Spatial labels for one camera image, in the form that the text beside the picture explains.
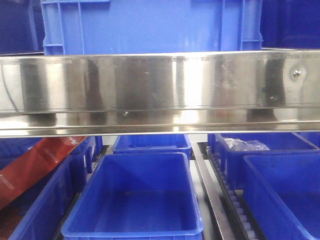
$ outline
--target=metal rail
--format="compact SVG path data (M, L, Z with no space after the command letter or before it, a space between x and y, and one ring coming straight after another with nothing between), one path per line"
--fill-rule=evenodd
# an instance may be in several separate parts
M314 131L320 50L1 56L0 137Z

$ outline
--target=blue plastic crate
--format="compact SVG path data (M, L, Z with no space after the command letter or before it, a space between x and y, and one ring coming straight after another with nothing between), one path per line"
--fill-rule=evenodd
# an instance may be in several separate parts
M41 139L41 137L0 139L0 158L17 158L29 151Z
M320 132L318 131L304 131L298 133L303 138L307 139L309 142L320 147Z
M221 170L225 170L226 181L231 189L242 189L244 186L245 169L243 158L245 155L320 152L317 146L294 132L222 133L216 134L215 137L221 145ZM240 139L243 141L258 140L270 150L232 151L224 138Z
M260 50L262 0L41 0L46 55Z
M0 159L0 169L13 160ZM54 236L75 197L71 163L69 155L54 171L9 205L23 216L9 240L49 240Z
M74 159L71 176L76 192L82 192L87 184L87 175L93 171L92 162L96 161L102 146L102 136L89 136L70 153Z
M245 156L244 199L268 240L320 239L320 155Z
M184 153L112 154L62 227L65 240L200 240L203 224Z
M113 145L114 154L185 153L191 158L191 143L187 134L121 135Z
M318 0L263 0L261 33L270 48L320 48Z
M0 1L0 54L43 51L40 0Z

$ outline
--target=metal shelf rail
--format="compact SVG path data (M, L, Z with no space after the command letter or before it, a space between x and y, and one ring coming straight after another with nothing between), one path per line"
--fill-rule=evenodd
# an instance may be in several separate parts
M314 131L320 51L1 56L0 137Z

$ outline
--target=screw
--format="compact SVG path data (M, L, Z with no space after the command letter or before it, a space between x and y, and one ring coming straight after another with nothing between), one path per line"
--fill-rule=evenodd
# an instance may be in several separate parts
M301 75L301 71L300 70L295 70L294 73L293 73L293 77L294 78L300 77L300 75Z
M276 96L271 96L271 97L270 97L270 100L272 100L273 102L275 102L275 101L278 100L278 98L277 98Z

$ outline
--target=stainless steel bar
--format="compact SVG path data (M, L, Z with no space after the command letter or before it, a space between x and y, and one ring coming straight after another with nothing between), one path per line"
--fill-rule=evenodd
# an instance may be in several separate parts
M0 138L154 133L317 131L320 111L299 108L301 118L247 115L248 111L169 110L51 114L0 114Z
M0 138L316 131L320 50L1 56Z
M216 229L219 231L221 239L236 240L236 237L232 231L224 207L215 189L215 183L213 182L210 176L205 160L202 156L202 153L200 152L198 143L192 142L191 145L193 153L195 155L195 163L200 172L202 184L210 203L210 209L215 218Z
M320 50L2 56L0 112L318 108L319 65Z

